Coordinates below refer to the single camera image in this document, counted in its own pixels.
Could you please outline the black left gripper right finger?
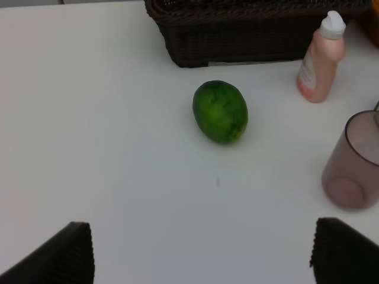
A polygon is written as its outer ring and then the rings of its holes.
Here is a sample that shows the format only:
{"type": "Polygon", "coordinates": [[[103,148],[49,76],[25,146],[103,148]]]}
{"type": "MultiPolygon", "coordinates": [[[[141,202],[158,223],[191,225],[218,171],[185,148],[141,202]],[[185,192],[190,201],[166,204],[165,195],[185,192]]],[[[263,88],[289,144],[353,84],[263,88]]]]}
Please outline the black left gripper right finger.
{"type": "Polygon", "coordinates": [[[378,283],[378,244],[337,218],[319,218],[310,267],[316,283],[378,283]]]}

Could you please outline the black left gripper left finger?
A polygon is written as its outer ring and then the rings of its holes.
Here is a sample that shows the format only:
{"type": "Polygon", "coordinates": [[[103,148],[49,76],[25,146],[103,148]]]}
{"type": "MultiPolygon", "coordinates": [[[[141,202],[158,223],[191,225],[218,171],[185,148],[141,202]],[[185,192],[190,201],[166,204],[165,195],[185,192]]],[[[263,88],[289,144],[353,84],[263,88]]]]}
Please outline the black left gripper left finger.
{"type": "Polygon", "coordinates": [[[90,224],[70,222],[1,274],[1,283],[86,283],[95,279],[90,224]]]}

